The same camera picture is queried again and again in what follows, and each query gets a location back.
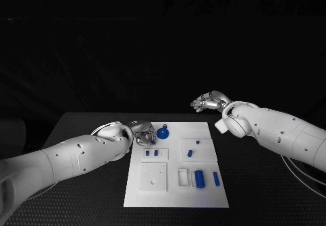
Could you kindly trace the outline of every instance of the black background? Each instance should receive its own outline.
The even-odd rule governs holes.
[[[191,113],[217,90],[322,128],[324,6],[1,2],[0,116],[21,117],[27,139],[44,141],[64,112]]]

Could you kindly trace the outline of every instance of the black table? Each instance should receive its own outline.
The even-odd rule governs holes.
[[[89,134],[112,121],[138,119],[207,122],[229,208],[123,208],[128,153],[25,201],[7,226],[326,225],[326,199],[302,186],[279,155],[262,148],[252,137],[219,133],[213,126],[219,113],[66,113],[43,148]]]

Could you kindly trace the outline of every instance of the blue object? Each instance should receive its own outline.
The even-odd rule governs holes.
[[[157,138],[158,139],[165,139],[168,137],[168,130],[165,128],[167,128],[167,125],[164,124],[162,128],[159,128],[157,130]]]
[[[194,180],[195,180],[195,187],[204,188],[204,181],[203,181],[203,175],[200,170],[194,171]]]
[[[188,150],[188,152],[187,152],[187,156],[188,156],[188,157],[191,157],[191,150]]]
[[[219,178],[217,178],[217,173],[213,172],[213,180],[214,180],[214,185],[219,186]]]

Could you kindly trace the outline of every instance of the textured table surface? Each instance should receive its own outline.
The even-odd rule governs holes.
[[[128,153],[92,172],[60,181],[43,195],[25,201],[5,226],[326,225],[326,199],[302,186],[279,155],[262,148],[252,137],[219,133],[213,127],[220,119],[217,112],[66,113],[43,148],[89,134],[112,121],[138,119],[207,122],[229,208],[123,208]]]

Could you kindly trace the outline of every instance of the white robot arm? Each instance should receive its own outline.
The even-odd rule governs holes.
[[[191,103],[195,112],[216,109],[221,119],[214,123],[220,133],[256,139],[275,153],[309,164],[326,172],[326,131],[289,114],[230,101],[217,91],[203,94]]]
[[[148,121],[132,121],[125,125],[112,122],[90,135],[0,160],[0,226],[38,190],[118,160],[128,152],[132,138],[141,146],[154,145],[155,131]]]

